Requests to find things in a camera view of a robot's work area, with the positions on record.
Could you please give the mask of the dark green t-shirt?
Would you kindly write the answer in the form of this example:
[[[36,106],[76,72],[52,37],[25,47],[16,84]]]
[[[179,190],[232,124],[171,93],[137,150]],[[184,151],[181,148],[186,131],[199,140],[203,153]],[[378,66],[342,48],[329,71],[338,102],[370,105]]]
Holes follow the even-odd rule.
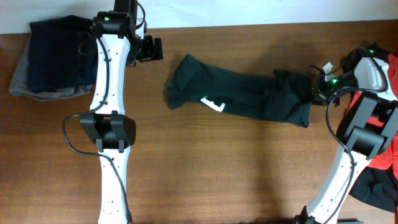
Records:
[[[308,127],[311,80],[282,69],[273,74],[236,73],[187,54],[167,84],[167,104],[174,110],[186,102],[201,103],[223,113]]]

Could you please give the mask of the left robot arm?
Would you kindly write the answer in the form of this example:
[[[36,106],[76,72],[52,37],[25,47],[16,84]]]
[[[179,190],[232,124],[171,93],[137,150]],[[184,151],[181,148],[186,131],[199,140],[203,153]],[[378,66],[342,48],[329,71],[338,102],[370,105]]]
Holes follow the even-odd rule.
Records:
[[[126,66],[163,59],[162,41],[146,35],[146,22],[131,12],[99,12],[93,19],[98,68],[95,96],[80,124],[96,146],[101,166],[99,223],[132,223],[126,193],[127,163],[136,124],[125,115]]]

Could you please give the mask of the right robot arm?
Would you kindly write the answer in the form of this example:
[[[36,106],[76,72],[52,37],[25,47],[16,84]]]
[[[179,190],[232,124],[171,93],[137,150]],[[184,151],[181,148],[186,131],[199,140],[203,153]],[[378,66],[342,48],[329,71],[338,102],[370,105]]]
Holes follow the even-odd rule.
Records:
[[[337,223],[340,209],[360,173],[390,145],[397,132],[397,97],[387,76],[389,68],[374,50],[361,48],[363,57],[353,70],[356,84],[344,85],[327,98],[327,106],[347,94],[358,99],[330,134],[338,143],[333,165],[312,201],[293,219],[295,224]]]

